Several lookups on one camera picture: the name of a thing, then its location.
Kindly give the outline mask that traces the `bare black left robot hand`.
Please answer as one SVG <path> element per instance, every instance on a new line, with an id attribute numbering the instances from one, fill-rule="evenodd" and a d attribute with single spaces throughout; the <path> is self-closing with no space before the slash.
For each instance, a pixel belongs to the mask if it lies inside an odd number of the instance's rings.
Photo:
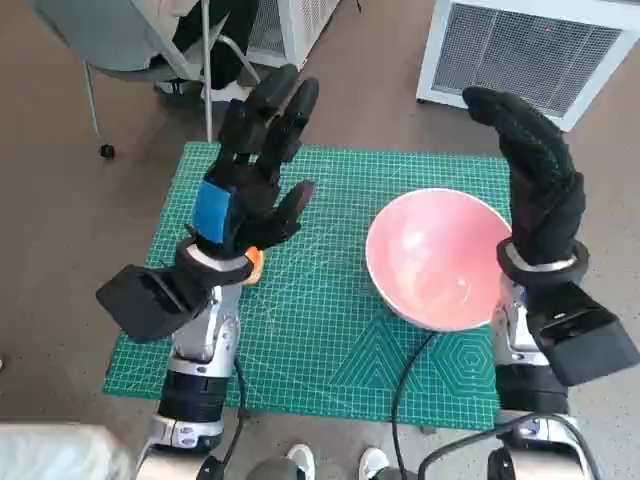
<path id="1" fill-rule="evenodd" d="M 198 188 L 190 227 L 194 243 L 215 259 L 266 250 L 300 229 L 314 183 L 302 181 L 278 198 L 281 167 L 301 147 L 319 95 L 317 79 L 298 83 L 298 77 L 296 66 L 281 66 L 226 110 L 220 150 Z"/>

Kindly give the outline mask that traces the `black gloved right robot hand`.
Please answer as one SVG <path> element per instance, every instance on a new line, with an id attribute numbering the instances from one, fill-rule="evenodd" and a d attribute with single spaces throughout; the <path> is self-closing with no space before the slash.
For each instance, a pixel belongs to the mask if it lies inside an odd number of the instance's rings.
<path id="1" fill-rule="evenodd" d="M 532 266 L 570 259 L 586 196 L 562 131 L 512 93 L 475 86 L 462 97 L 469 116 L 496 131 L 509 165 L 511 242 L 519 256 Z"/>

